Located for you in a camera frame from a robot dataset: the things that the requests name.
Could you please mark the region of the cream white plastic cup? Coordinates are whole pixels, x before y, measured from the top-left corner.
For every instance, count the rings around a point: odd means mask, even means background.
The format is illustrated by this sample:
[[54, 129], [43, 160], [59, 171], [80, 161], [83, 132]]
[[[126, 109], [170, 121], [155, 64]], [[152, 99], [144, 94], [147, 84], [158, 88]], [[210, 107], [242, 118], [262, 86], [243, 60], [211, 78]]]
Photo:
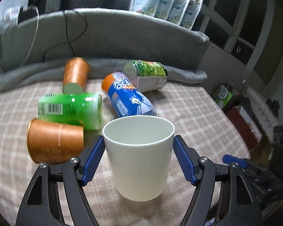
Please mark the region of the cream white plastic cup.
[[146, 115], [118, 118], [103, 127], [114, 184], [123, 197], [146, 202], [162, 194], [174, 133], [171, 121]]

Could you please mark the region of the orange cup lying front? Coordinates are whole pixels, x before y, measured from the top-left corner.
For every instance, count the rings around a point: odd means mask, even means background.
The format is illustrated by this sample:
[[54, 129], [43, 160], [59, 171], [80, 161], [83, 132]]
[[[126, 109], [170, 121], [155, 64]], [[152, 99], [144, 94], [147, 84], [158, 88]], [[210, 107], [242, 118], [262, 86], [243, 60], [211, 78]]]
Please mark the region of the orange cup lying front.
[[32, 119], [27, 128], [27, 150], [36, 163], [64, 163], [84, 150], [84, 129], [78, 125]]

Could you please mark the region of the orange cup near blanket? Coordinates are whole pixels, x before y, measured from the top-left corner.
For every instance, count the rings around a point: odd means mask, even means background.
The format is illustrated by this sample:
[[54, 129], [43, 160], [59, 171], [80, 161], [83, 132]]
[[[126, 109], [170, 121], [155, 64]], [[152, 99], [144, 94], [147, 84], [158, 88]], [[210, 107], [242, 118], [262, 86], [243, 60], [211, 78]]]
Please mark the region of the orange cup near blanket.
[[84, 92], [90, 66], [88, 62], [80, 57], [67, 61], [65, 65], [63, 87], [64, 94], [81, 94]]

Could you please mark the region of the red open box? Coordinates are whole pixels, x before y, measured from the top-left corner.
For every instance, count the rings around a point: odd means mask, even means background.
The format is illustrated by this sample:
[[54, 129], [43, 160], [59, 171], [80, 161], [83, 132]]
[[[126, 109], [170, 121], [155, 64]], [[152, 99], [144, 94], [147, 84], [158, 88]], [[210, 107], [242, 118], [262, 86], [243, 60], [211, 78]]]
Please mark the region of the red open box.
[[239, 132], [248, 151], [254, 150], [263, 135], [247, 111], [242, 106], [236, 106], [231, 108], [226, 116]]

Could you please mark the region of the plaid beige table cloth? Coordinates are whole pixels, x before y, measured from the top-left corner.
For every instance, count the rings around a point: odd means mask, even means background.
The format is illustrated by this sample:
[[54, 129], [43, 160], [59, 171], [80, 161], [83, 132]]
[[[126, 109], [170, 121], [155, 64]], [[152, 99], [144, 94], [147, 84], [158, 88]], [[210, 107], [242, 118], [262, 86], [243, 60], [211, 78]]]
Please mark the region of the plaid beige table cloth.
[[[47, 81], [0, 93], [0, 213], [10, 225], [37, 168], [27, 151], [28, 124], [37, 116], [38, 100], [61, 91], [62, 82]], [[227, 153], [249, 156], [236, 128], [202, 87], [169, 82], [147, 97], [157, 115], [170, 120], [176, 134], [200, 155], [215, 163]], [[173, 157], [164, 192], [149, 202], [130, 201], [116, 190], [107, 156], [84, 189], [100, 225], [127, 225], [140, 218], [150, 225], [179, 225], [194, 190]]]

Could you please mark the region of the green paper bag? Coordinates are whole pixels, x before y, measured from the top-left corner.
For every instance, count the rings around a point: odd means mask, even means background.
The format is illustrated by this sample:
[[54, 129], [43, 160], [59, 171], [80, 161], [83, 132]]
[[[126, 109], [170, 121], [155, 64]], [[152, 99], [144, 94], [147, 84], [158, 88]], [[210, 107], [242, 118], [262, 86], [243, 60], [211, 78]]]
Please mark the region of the green paper bag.
[[213, 94], [213, 100], [217, 106], [224, 109], [227, 105], [234, 101], [235, 88], [232, 83], [220, 84]]

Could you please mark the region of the green plastic bottle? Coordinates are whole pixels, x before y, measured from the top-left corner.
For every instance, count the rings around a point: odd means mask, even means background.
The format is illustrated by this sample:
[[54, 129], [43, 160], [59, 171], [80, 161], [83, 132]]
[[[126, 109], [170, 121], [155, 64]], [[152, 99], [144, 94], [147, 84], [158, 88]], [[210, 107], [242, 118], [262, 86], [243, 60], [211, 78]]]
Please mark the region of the green plastic bottle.
[[102, 97], [99, 93], [52, 93], [38, 101], [38, 119], [80, 125], [87, 131], [102, 128], [102, 112]]

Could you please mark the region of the green white drink carton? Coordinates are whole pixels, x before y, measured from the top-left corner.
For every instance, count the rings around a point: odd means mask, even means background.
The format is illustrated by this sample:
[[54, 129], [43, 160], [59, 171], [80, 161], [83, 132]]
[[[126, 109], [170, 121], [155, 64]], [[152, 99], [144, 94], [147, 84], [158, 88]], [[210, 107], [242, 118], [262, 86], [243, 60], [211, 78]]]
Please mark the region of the green white drink carton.
[[162, 89], [168, 80], [168, 72], [159, 62], [130, 60], [122, 71], [139, 92]]

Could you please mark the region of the blue Arctic Ocean can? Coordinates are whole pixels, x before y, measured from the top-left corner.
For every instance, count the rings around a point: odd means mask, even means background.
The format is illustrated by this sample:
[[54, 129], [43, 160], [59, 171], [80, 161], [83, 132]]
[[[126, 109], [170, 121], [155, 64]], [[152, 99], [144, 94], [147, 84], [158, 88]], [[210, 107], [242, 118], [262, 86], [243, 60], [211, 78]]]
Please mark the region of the blue Arctic Ocean can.
[[152, 103], [139, 92], [122, 72], [114, 72], [104, 78], [102, 91], [111, 101], [118, 117], [155, 115]]

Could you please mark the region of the grey folded blanket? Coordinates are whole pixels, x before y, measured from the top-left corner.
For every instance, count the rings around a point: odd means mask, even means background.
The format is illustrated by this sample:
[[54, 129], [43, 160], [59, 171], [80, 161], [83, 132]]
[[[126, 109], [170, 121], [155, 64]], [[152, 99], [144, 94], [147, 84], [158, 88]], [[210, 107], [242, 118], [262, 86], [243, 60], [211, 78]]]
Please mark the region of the grey folded blanket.
[[165, 65], [171, 81], [200, 84], [207, 75], [198, 65], [208, 45], [202, 32], [124, 10], [53, 12], [7, 29], [0, 23], [0, 92], [61, 80], [73, 57], [87, 60], [91, 79], [145, 60]]

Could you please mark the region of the white power strip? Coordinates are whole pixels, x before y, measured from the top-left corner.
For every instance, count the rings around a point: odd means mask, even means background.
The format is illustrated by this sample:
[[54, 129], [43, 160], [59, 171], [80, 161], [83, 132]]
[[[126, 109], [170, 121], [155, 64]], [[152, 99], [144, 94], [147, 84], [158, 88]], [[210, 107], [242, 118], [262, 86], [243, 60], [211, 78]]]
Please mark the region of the white power strip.
[[6, 9], [3, 20], [3, 28], [15, 27], [18, 24], [20, 6], [10, 7]]

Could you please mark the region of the black power adapter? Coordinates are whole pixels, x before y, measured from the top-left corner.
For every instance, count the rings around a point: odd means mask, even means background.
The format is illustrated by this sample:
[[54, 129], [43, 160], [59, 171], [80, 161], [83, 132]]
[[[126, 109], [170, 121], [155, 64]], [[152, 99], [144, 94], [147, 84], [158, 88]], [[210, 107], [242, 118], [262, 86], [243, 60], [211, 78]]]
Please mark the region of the black power adapter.
[[31, 18], [34, 18], [39, 15], [39, 10], [36, 6], [25, 6], [21, 7], [19, 14], [18, 14], [18, 20], [17, 24], [27, 21]]

